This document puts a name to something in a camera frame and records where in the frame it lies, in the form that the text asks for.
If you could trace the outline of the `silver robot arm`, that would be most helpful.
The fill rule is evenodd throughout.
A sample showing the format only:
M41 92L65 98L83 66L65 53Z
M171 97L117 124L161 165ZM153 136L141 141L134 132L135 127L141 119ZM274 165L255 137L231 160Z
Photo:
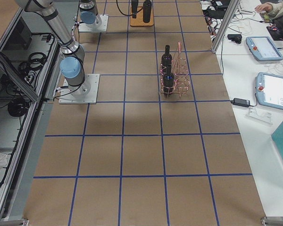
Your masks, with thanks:
M17 0L17 5L25 12L41 15L55 38L58 39L64 59L60 62L60 71L68 83L72 96L83 96L90 91L83 68L85 52L71 32L66 28L52 0Z
M137 14L140 12L140 10L138 10L138 0L131 1L131 14L125 14L124 12L122 12L117 0L116 5L118 11L123 16L130 16L132 18L136 18ZM80 12L81 23L86 24L88 27L91 28L98 27L102 24L102 19L99 15L97 3L95 0L80 0L78 9Z

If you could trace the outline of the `person hand at desk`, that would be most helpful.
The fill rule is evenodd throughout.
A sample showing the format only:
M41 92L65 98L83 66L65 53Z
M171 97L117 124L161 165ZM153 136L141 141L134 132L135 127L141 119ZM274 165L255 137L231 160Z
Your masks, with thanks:
M260 12L270 12L273 9L273 6L269 3L263 3L263 4L259 4L257 5L254 10L258 13Z

